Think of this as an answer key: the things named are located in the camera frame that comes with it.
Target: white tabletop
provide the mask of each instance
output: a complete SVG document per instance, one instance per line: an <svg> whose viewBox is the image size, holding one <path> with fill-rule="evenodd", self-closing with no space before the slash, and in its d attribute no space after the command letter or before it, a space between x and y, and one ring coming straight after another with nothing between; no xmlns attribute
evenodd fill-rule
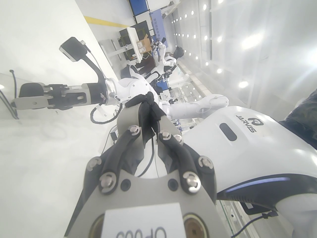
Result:
<svg viewBox="0 0 317 238"><path fill-rule="evenodd" d="M135 55L138 59L138 62L141 62L142 55L140 54L140 51L139 51L138 45L137 45L137 42L139 41L137 31L134 27L127 27L127 31L128 31L129 38L130 38L131 44L133 46Z"/></svg>

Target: blue light strip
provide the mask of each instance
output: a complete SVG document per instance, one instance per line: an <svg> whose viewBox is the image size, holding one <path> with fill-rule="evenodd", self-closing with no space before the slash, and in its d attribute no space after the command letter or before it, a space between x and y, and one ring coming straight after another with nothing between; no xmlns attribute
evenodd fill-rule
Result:
<svg viewBox="0 0 317 238"><path fill-rule="evenodd" d="M242 185L238 185L236 187L230 188L229 190L226 190L226 193L235 191L237 189L241 189L247 186L251 186L251 185L256 185L256 184L261 184L261 183L266 183L266 182L273 182L273 181L289 181L290 178L288 177L276 177L276 178L267 178L267 179L262 179L262 180L256 180L256 181L251 181L251 182L247 182L244 183Z"/></svg>

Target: ceiling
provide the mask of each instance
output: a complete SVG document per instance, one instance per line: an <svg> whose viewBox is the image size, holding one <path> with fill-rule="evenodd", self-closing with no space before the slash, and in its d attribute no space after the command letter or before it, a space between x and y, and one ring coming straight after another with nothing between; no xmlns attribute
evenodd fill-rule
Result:
<svg viewBox="0 0 317 238"><path fill-rule="evenodd" d="M283 119L317 87L313 1L183 0L164 19L167 40L213 93Z"/></svg>

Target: yellow floor line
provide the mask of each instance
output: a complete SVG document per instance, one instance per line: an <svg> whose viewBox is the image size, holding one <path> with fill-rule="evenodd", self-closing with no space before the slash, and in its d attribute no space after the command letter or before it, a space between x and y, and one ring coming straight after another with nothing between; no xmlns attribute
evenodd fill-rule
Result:
<svg viewBox="0 0 317 238"><path fill-rule="evenodd" d="M113 22L109 22L109 21L105 21L105 20L101 20L101 19L97 19L97 18L92 18L92 17L89 17L89 16L84 16L84 17L85 17L87 23L89 23L89 24L107 25L107 26L123 27L123 28L129 27L129 25L117 24L117 23L113 23Z"/></svg>

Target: cardboard box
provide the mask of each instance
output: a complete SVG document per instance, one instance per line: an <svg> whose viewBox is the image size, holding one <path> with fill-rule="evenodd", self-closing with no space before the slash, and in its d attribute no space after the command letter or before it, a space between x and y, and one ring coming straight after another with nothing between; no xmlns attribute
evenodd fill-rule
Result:
<svg viewBox="0 0 317 238"><path fill-rule="evenodd" d="M140 53L146 53L146 52L152 51L151 42L147 34L145 35L143 40L137 42L137 45L138 45Z"/></svg>

